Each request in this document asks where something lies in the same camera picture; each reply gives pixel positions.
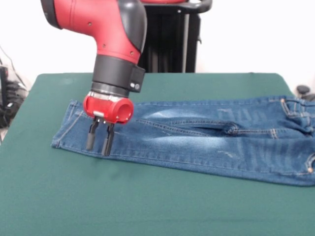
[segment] black knob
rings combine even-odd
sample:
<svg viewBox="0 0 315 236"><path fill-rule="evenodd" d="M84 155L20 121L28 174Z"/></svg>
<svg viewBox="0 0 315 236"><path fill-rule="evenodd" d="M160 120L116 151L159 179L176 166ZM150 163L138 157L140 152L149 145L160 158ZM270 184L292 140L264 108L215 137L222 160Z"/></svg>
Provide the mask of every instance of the black knob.
<svg viewBox="0 0 315 236"><path fill-rule="evenodd" d="M299 94L302 94L302 95L311 91L311 89L305 85L299 85L296 89L299 92Z"/></svg>

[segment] faded denim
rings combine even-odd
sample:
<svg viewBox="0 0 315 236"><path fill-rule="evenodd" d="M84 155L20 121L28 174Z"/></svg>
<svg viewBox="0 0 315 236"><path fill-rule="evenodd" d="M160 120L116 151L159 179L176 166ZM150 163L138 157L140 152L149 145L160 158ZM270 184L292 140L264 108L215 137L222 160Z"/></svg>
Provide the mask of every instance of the faded denim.
<svg viewBox="0 0 315 236"><path fill-rule="evenodd" d="M269 96L246 100L136 103L115 126L111 156L101 155L106 125L85 149L92 119L71 101L52 147L88 156L272 183L315 185L315 102Z"/></svg>

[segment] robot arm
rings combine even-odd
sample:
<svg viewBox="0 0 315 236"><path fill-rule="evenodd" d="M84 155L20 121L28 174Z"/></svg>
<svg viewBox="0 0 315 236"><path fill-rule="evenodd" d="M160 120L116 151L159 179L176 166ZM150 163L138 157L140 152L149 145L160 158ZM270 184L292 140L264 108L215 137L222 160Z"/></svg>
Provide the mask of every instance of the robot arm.
<svg viewBox="0 0 315 236"><path fill-rule="evenodd" d="M115 123L133 114L129 92L140 92L145 71L137 66L143 52L146 10L140 0L41 0L47 21L59 29L92 36L97 44L92 87L84 110L94 118L87 149L93 148L99 123L108 123L103 155L109 155Z"/></svg>

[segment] red gripper mount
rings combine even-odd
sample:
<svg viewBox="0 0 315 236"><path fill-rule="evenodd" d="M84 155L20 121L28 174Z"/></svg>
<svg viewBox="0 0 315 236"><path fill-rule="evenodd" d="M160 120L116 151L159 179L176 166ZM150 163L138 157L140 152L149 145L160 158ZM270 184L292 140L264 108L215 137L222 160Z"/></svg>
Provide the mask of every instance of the red gripper mount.
<svg viewBox="0 0 315 236"><path fill-rule="evenodd" d="M114 102L88 95L83 101L83 109L88 116L100 117L113 124L126 124L133 115L133 103L128 98Z"/></svg>

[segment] jeans pocket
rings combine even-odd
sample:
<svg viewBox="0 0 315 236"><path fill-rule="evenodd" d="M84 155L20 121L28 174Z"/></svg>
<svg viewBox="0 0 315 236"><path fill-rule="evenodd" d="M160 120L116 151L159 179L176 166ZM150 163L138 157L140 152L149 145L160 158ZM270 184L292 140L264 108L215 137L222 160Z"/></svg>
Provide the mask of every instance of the jeans pocket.
<svg viewBox="0 0 315 236"><path fill-rule="evenodd" d="M301 99L282 99L280 103L286 117L286 128L299 131L304 136L313 136L314 115L308 111L307 102Z"/></svg>

